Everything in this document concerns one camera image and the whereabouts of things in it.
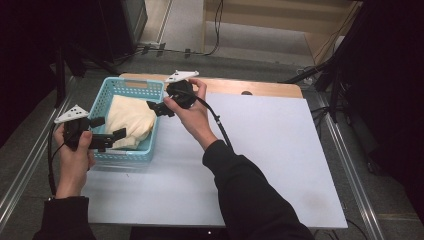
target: black jacket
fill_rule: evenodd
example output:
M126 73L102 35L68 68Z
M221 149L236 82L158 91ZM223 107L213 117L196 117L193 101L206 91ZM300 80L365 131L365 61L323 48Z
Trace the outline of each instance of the black jacket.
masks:
M231 239L314 239L259 168L233 153L223 141L206 149L203 164L215 175L221 213ZM85 197L46 201L41 230L34 239L95 239L87 211Z

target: blue plastic basket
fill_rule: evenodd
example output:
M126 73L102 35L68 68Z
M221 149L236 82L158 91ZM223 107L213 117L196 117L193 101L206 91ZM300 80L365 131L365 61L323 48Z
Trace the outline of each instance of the blue plastic basket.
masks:
M119 77L108 77L103 81L102 87L90 111L90 119L107 117L114 95L134 97L159 103L163 99L164 83L156 80L132 80ZM95 152L95 170L123 170L138 169L148 164L153 158L153 149L156 142L159 118L149 136L131 151L110 150ZM91 129L95 134L105 133L105 125Z

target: person's left hand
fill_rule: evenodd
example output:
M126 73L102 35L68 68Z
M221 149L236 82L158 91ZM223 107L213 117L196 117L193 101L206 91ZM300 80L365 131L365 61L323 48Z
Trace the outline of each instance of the person's left hand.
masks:
M64 124L55 131L54 138L58 146L64 142ZM76 151L63 145L60 150L60 180L56 191L56 199L79 196L87 180L87 171L94 166L94 153L89 150L93 134L85 131L81 135Z

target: hand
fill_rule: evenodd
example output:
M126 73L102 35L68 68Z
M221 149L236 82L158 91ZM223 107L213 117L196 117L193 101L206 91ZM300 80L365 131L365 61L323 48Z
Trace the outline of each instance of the hand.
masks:
M64 125L55 131L54 138L58 146L64 142ZM87 180L87 171L94 166L94 153L88 150L93 134L85 131L81 134L78 148L72 151L63 145L60 150L60 180L57 187L56 199L79 196Z
M206 84L199 79L190 79L191 84L195 84L199 90L197 96L203 100L206 97ZM180 118L181 123L187 131L199 142L203 150L217 140L213 134L208 121L208 112L205 106L196 101L189 109L181 108L169 97L163 99L166 106Z

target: towel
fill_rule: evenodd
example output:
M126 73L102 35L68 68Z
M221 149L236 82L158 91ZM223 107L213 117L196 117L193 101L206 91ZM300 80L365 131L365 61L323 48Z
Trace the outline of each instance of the towel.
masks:
M106 133L126 128L127 137L116 141L112 148L136 149L149 135L155 120L156 114L146 101L114 95L106 118Z

